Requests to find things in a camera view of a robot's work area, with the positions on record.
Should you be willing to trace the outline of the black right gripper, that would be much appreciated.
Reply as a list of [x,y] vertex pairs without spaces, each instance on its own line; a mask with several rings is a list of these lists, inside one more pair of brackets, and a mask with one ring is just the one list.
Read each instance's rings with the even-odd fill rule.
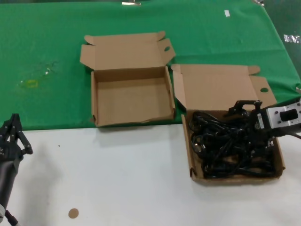
[[[253,105],[255,110],[251,113],[244,109],[244,105]],[[240,115],[249,117],[249,143],[251,157],[273,157],[274,144],[273,137],[270,138],[264,125],[260,100],[238,100],[233,107],[229,108],[227,116]]]

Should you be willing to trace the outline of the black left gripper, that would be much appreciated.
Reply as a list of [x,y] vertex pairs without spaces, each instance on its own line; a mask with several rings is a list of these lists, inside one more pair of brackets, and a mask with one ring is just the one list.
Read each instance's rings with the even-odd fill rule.
[[[23,150],[17,144],[17,139],[23,144]],[[0,163],[22,161],[24,154],[33,154],[33,149],[23,133],[19,114],[14,113],[9,120],[3,122],[0,128]]]

